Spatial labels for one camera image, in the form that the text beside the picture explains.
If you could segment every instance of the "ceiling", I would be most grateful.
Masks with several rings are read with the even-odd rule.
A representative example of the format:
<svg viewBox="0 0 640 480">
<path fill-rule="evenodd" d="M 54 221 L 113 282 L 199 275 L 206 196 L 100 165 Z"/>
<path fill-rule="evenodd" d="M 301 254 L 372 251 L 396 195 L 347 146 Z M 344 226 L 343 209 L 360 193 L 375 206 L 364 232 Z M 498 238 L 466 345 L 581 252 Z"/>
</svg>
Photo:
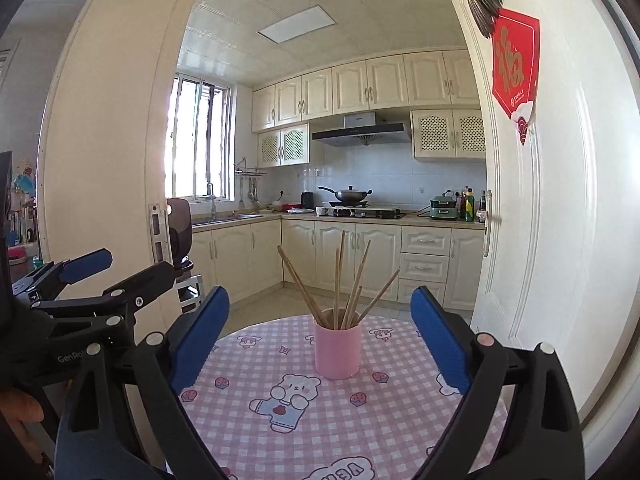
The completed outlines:
<svg viewBox="0 0 640 480">
<path fill-rule="evenodd" d="M 257 33 L 320 5 L 336 25 L 275 44 Z M 178 69 L 260 88 L 357 57 L 465 46 L 450 0 L 196 0 Z"/>
</svg>

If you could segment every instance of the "round table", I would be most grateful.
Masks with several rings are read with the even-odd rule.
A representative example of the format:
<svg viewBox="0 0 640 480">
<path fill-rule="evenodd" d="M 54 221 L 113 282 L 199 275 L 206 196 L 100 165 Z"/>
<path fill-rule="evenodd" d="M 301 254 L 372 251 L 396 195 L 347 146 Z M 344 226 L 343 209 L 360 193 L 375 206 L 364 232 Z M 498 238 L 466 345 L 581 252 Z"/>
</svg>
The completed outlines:
<svg viewBox="0 0 640 480">
<path fill-rule="evenodd" d="M 413 323 L 378 316 L 363 321 L 360 371 L 325 379 L 312 323 L 289 317 L 217 341 L 180 394 L 204 444 L 231 479 L 412 478 L 462 396 Z M 505 421 L 500 400 L 473 469 L 491 461 Z"/>
</svg>

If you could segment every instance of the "lattice cabinet door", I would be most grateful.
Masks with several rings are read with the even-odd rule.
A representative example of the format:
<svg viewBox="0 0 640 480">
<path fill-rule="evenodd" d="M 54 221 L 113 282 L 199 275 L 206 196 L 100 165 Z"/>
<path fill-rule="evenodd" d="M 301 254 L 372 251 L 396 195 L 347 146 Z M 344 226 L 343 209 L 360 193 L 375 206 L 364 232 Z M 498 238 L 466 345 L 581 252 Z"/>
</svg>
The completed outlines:
<svg viewBox="0 0 640 480">
<path fill-rule="evenodd" d="M 279 166 L 281 153 L 280 130 L 258 134 L 258 168 Z"/>
<path fill-rule="evenodd" d="M 456 156 L 486 158 L 482 112 L 453 110 L 453 123 L 456 130 Z"/>
<path fill-rule="evenodd" d="M 282 166 L 307 164 L 309 162 L 308 124 L 281 129 L 280 139 Z"/>
<path fill-rule="evenodd" d="M 415 158 L 456 156 L 456 143 L 451 110 L 413 110 Z"/>
</svg>

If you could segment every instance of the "ceiling light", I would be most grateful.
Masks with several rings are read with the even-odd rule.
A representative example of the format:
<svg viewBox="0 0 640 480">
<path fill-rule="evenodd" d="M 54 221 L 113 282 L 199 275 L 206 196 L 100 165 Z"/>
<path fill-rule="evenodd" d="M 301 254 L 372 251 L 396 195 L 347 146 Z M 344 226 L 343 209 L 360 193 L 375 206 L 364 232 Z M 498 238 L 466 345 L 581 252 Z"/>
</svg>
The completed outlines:
<svg viewBox="0 0 640 480">
<path fill-rule="evenodd" d="M 312 30 L 318 30 L 318 28 L 334 24 L 335 22 L 331 16 L 324 12 L 320 6 L 315 6 L 269 25 L 269 27 L 259 30 L 258 34 L 275 43 L 283 43 Z"/>
</svg>

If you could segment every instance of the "drawer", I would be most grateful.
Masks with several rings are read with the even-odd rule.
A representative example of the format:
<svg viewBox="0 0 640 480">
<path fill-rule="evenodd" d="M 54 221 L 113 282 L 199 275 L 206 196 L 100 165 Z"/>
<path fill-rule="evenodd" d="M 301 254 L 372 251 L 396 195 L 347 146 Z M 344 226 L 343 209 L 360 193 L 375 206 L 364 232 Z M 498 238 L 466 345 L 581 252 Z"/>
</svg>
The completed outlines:
<svg viewBox="0 0 640 480">
<path fill-rule="evenodd" d="M 417 282 L 415 280 L 400 280 L 398 285 L 398 303 L 411 303 L 411 295 L 414 293 L 414 290 L 423 285 L 429 289 L 430 293 L 438 300 L 438 303 L 442 305 L 444 301 L 445 283 Z"/>
<path fill-rule="evenodd" d="M 448 256 L 400 254 L 400 278 L 402 280 L 445 283 L 448 270 Z"/>
<path fill-rule="evenodd" d="M 449 256 L 451 229 L 442 227 L 403 227 L 402 252 Z"/>
</svg>

